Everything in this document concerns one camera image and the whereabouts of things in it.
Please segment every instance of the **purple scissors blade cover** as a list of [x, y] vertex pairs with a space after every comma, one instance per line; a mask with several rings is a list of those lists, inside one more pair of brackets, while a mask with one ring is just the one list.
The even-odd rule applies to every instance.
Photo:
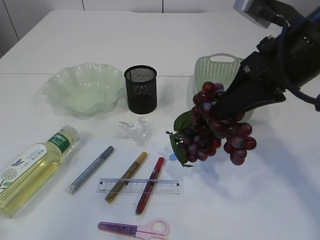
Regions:
[[136, 236], [138, 226], [101, 221], [98, 224], [98, 229], [101, 231], [134, 238]]

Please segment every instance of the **pink scissors handle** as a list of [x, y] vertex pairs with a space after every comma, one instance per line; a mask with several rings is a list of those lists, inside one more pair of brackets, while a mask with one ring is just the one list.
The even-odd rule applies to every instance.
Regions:
[[[165, 226], [165, 231], [155, 231], [153, 226], [155, 223], [161, 223]], [[168, 234], [170, 233], [169, 224], [162, 219], [155, 219], [149, 222], [146, 226], [138, 226], [135, 237], [142, 240], [160, 239], [168, 240]]]

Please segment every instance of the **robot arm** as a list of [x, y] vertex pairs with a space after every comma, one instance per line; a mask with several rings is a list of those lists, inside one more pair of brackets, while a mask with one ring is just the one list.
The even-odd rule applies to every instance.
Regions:
[[300, 91], [320, 74], [320, 6], [307, 17], [276, 0], [237, 0], [234, 9], [261, 27], [281, 26], [282, 33], [262, 39], [258, 51], [241, 62], [225, 96], [214, 105], [216, 116], [228, 119], [283, 102], [285, 90], [320, 111], [320, 96], [313, 98]]

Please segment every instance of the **green plastic basket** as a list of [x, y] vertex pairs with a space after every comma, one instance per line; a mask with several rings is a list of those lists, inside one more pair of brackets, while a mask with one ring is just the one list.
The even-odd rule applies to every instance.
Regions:
[[[229, 57], [233, 61], [213, 61], [216, 57]], [[205, 82], [222, 83], [227, 90], [235, 79], [242, 60], [226, 53], [200, 57], [194, 68], [194, 92], [200, 92]], [[248, 111], [241, 122], [247, 122], [253, 113], [254, 110]]]

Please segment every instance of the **glitter pen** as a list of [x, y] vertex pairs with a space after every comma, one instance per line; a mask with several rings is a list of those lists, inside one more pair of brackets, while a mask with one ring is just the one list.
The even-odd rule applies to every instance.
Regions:
[[65, 191], [70, 195], [75, 194], [82, 184], [98, 169], [101, 164], [104, 163], [104, 161], [113, 151], [114, 148], [109, 146], [100, 156], [96, 158], [96, 160], [93, 161], [93, 163], [90, 164], [90, 166], [86, 168], [86, 170], [83, 171], [83, 173], [80, 174], [80, 176], [73, 181], [73, 183], [71, 183], [70, 186], [67, 187]]
[[[121, 177], [122, 179], [130, 179], [135, 172], [138, 170], [140, 165], [143, 163], [143, 161], [146, 159], [147, 153], [144, 151], [141, 153], [141, 155], [132, 163], [132, 165], [129, 167], [129, 169], [125, 172], [125, 174]], [[108, 195], [105, 197], [105, 200], [107, 203], [112, 203], [112, 201], [116, 198], [118, 193], [121, 191], [121, 189], [126, 184], [126, 181], [118, 181], [114, 187], [110, 190]]]
[[[164, 161], [165, 161], [165, 159], [163, 157], [159, 157], [149, 179], [157, 179], [158, 178], [160, 170], [164, 164]], [[144, 211], [144, 209], [147, 205], [147, 202], [149, 200], [149, 197], [152, 193], [152, 190], [154, 188], [154, 185], [155, 185], [155, 183], [152, 181], [147, 182], [147, 184], [144, 188], [144, 191], [142, 193], [142, 196], [139, 200], [139, 203], [136, 206], [136, 210], [135, 210], [136, 215], [140, 215]]]

